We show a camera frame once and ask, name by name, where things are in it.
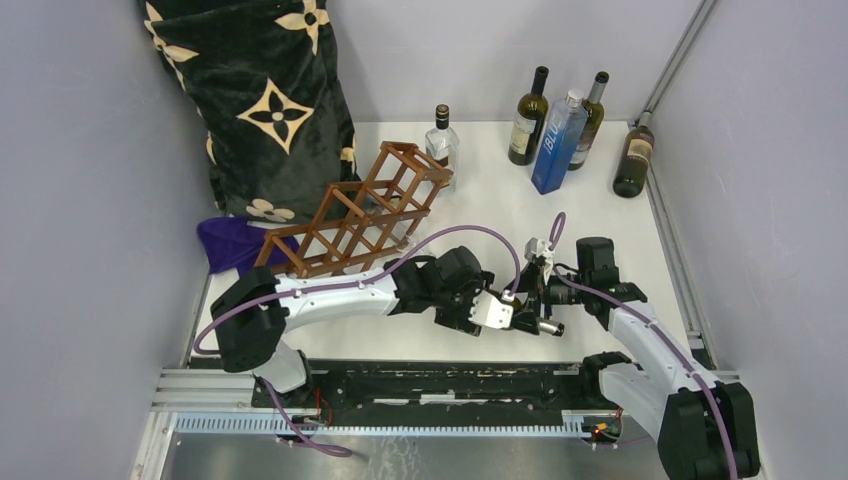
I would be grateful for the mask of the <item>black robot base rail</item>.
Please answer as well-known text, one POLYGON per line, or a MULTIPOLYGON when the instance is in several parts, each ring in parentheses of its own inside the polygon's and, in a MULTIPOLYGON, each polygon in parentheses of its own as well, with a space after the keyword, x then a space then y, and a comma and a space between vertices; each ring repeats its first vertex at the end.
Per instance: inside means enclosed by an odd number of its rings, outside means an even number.
POLYGON ((581 364, 310 359, 279 400, 332 427, 557 426, 564 411, 616 410, 581 364))

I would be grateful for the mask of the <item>clear liquor bottle black cap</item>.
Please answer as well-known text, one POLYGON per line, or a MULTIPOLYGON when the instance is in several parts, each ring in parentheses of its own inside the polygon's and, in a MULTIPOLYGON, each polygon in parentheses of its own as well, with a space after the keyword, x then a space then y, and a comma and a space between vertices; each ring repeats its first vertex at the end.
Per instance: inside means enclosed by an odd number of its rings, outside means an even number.
POLYGON ((449 106, 437 105, 435 127, 425 134, 425 151, 434 161, 453 172, 451 179, 442 187, 444 192, 456 190, 459 145, 459 137, 450 126, 449 106))

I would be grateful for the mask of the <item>blue square vodka bottle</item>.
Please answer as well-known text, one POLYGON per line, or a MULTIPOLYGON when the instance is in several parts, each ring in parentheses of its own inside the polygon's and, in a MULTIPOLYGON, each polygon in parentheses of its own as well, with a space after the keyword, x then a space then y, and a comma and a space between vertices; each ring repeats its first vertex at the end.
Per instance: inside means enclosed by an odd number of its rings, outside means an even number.
POLYGON ((551 107, 531 177, 542 195, 558 190, 567 174, 588 118, 584 98, 582 90, 571 89, 551 107))

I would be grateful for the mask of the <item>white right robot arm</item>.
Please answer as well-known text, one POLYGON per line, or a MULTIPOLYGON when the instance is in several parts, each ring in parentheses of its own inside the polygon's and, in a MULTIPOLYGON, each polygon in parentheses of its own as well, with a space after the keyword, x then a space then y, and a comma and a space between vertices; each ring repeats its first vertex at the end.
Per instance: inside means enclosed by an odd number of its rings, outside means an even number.
POLYGON ((655 441, 671 479, 747 479, 761 472, 754 403, 740 382, 726 382, 698 362, 658 320, 647 296, 620 278, 614 243, 577 241, 577 267, 553 260, 553 244, 533 238, 520 292, 538 322, 559 305, 580 305, 625 346, 583 359, 577 382, 591 408, 616 404, 655 441))

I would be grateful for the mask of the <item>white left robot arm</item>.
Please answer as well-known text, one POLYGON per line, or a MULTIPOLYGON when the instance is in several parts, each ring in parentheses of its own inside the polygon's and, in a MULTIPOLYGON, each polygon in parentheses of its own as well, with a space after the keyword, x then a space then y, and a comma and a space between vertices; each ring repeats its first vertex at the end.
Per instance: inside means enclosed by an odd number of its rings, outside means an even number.
POLYGON ((215 355, 227 373, 249 372, 268 381, 290 407, 306 405, 314 394, 306 357, 287 346, 290 330, 325 321, 372 315, 435 313, 436 324, 477 336, 483 328, 512 326, 512 302, 521 286, 523 265, 501 291, 465 246, 440 256, 408 253, 380 268, 338 277, 297 279, 255 267, 212 305, 215 355))

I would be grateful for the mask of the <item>green wine bottle black cap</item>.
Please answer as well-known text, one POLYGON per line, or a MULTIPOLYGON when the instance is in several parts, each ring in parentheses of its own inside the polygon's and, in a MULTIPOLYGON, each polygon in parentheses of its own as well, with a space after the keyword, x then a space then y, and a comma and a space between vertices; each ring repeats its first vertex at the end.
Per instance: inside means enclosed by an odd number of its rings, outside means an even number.
POLYGON ((508 150, 508 158, 515 165, 530 165, 534 160, 549 110, 549 102, 544 96, 548 75, 547 66, 538 66, 530 91, 518 102, 508 150))

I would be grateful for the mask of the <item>brown wooden wine rack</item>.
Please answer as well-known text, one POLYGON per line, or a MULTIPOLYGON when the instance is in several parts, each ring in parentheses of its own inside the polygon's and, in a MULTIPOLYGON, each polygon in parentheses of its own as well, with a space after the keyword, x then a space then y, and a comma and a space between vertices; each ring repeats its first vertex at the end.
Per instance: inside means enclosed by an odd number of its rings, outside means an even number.
POLYGON ((310 223, 268 230, 255 266, 297 278, 365 271, 411 246, 452 176, 417 144, 384 141, 364 180, 327 187, 310 223))

